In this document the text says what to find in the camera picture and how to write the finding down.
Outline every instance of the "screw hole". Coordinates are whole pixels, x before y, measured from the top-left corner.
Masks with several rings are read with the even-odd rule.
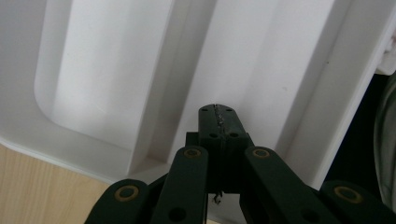
[[[169,219],[174,222],[179,222],[186,218],[186,210],[176,207],[169,212]]]
[[[320,217],[318,213],[315,211],[312,211],[311,209],[303,209],[301,210],[301,215],[306,221],[312,222],[312,223],[318,223],[320,221]]]

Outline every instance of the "brass screw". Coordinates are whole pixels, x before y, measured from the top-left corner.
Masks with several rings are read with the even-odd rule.
[[[201,156],[201,151],[195,148],[190,148],[184,151],[184,156],[187,158],[196,158]]]
[[[334,188],[334,193],[339,198],[350,202],[350,203],[361,203],[363,202],[363,197],[354,189],[350,189],[345,186],[338,186]]]
[[[127,185],[117,189],[114,197],[121,203],[129,202],[137,197],[139,188],[135,185]]]
[[[260,159],[264,159],[264,158],[270,157],[270,153],[265,149],[254,149],[253,156],[260,158]]]

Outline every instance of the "white container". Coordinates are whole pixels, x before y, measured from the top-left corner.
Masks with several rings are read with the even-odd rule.
[[[150,182],[223,104],[318,188],[395,21],[391,0],[0,0],[0,142]]]

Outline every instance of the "light wood tabletop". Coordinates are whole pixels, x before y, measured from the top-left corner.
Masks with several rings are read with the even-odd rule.
[[[2,224],[84,223],[107,187],[107,183],[0,145]]]

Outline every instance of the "black mechanical linkage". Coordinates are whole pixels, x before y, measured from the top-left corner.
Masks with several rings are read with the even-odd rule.
[[[110,186],[86,223],[205,223],[207,193],[240,194],[247,223],[396,223],[395,214],[366,190],[344,181],[311,189],[266,147],[255,147],[235,111],[199,109],[199,128],[186,134],[168,175],[146,185]]]

